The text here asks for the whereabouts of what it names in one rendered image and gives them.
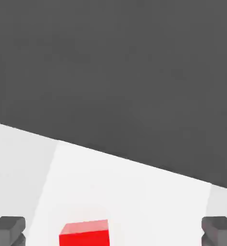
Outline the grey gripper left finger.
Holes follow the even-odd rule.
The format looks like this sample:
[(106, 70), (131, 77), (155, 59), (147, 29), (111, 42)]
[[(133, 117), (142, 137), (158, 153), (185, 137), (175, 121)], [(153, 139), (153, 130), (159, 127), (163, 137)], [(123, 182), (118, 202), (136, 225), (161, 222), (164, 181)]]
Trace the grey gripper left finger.
[(26, 222), (24, 217), (0, 217), (0, 246), (25, 246), (26, 238), (23, 234)]

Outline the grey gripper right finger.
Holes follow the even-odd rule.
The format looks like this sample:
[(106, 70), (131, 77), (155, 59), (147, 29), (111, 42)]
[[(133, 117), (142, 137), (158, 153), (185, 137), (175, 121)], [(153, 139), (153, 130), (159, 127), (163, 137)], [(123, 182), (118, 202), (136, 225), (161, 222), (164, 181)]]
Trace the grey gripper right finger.
[(202, 246), (227, 246), (227, 217), (203, 217), (202, 230)]

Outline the small red cube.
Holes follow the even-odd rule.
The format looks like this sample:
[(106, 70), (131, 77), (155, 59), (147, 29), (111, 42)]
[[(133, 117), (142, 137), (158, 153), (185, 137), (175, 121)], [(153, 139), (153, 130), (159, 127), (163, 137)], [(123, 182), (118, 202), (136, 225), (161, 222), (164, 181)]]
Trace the small red cube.
[(108, 220), (67, 223), (59, 246), (110, 246)]

